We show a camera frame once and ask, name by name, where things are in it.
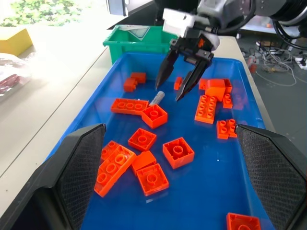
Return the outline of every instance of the blue plastic tray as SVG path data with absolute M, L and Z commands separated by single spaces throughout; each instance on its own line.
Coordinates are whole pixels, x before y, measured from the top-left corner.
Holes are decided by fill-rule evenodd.
M 178 103 L 174 100 L 176 77 L 185 77 L 193 68 L 183 58 L 178 59 L 171 77 L 159 89 L 165 92 L 160 106 L 168 112 L 166 124 L 151 130 L 139 116 L 110 111 L 115 98 L 151 101 L 157 93 L 154 80 L 164 57 L 145 53 L 122 55 L 50 154 L 66 135 L 96 123 L 106 123 L 104 145 L 114 140 L 132 149 L 128 139 L 140 127 L 158 136 L 150 151 L 161 164 L 169 188 L 145 197 L 137 178 L 128 169 L 104 198 L 94 192 L 82 229 L 225 230 L 226 215 L 234 212 L 259 217 L 262 230 L 273 230 L 249 181 L 238 140 L 216 137 L 216 120 L 221 119 L 234 118 L 240 124 L 264 128 L 241 62 L 215 58 L 203 75 L 208 79 L 229 78 L 234 87 L 234 109 L 223 109 L 222 103 L 218 103 L 213 125 L 194 120 L 199 97 L 203 95 L 198 87 Z M 131 72 L 146 72 L 147 82 L 139 84 L 135 92 L 125 93 L 122 86 Z M 179 137 L 188 142 L 195 157 L 192 163 L 173 170 L 162 153 L 162 144 Z

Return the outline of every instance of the floor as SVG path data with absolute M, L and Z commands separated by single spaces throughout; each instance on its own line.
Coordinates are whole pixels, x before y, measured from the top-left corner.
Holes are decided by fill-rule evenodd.
M 257 40 L 255 36 L 246 35 L 238 43 L 241 48 L 249 50 L 256 47 Z M 307 81 L 306 70 L 294 65 L 293 71 L 297 78 Z M 277 83 L 294 82 L 291 72 L 267 73 L 258 69 L 258 73 Z M 307 156 L 307 84 L 296 78 L 296 85 L 284 87 L 267 82 L 256 74 L 253 74 L 253 78 L 276 132 L 286 136 Z

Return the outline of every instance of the plastic bag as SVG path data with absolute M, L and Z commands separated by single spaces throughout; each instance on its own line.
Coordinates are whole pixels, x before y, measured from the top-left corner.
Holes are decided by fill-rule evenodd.
M 0 101 L 21 88 L 31 79 L 27 60 L 0 53 Z

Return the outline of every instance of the yellow box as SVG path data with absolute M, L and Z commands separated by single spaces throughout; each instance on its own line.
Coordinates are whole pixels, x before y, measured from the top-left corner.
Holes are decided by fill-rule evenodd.
M 0 53 L 19 56 L 32 45 L 27 29 L 0 27 Z

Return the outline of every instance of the green plastic bin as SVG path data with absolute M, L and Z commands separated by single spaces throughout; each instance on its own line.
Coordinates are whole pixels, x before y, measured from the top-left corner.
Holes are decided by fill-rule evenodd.
M 162 31 L 162 26 L 149 26 L 149 30 L 142 40 L 128 31 L 120 30 L 121 25 L 116 25 L 111 35 L 103 42 L 110 47 L 112 63 L 125 52 L 139 51 L 146 53 L 167 53 L 171 39 L 176 35 Z

